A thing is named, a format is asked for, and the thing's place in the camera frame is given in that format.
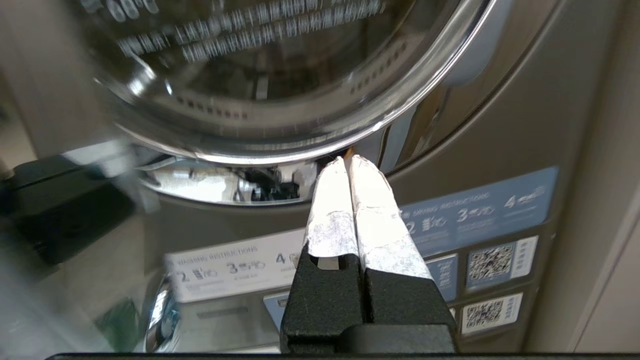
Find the washing machine door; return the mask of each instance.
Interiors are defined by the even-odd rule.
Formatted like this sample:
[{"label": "washing machine door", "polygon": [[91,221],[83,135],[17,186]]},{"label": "washing machine door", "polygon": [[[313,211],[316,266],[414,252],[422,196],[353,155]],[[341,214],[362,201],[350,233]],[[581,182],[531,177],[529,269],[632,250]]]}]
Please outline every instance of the washing machine door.
[{"label": "washing machine door", "polygon": [[386,126],[452,69],[481,0],[65,0],[115,121],[162,152],[274,165]]}]

